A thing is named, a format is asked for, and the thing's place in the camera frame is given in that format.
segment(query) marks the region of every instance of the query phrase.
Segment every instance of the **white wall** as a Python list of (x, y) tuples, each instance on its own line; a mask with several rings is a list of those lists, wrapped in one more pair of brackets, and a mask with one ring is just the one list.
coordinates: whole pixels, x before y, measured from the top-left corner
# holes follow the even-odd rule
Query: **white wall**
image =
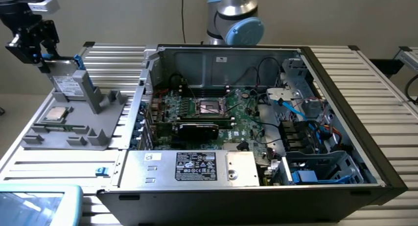
[[(58, 0), (50, 18), (59, 53), (73, 55), (85, 41), (180, 43), (180, 0)], [(257, 0), (266, 31), (261, 44), (357, 45), (368, 57), (391, 57), (399, 45), (418, 46), (416, 0)], [(185, 38), (205, 37), (205, 0), (184, 0)], [(0, 25), (0, 43), (11, 36)], [(0, 93), (49, 91), (35, 68), (0, 47)]]

